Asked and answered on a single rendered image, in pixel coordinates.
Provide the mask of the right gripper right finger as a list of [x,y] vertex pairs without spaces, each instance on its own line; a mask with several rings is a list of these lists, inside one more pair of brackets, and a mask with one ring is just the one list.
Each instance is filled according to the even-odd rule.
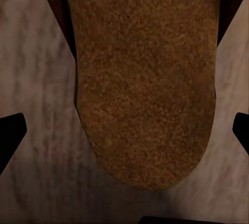
[[237,113],[232,131],[249,154],[249,115]]

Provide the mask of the sandal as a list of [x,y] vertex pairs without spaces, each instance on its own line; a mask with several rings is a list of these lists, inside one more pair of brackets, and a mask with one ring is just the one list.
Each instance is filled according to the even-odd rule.
[[47,0],[75,59],[74,103],[114,178],[164,191],[200,163],[216,51],[243,0]]

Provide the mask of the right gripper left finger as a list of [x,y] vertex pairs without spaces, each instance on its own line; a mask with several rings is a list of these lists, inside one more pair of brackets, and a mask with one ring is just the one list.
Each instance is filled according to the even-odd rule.
[[27,133],[22,113],[0,118],[0,175]]

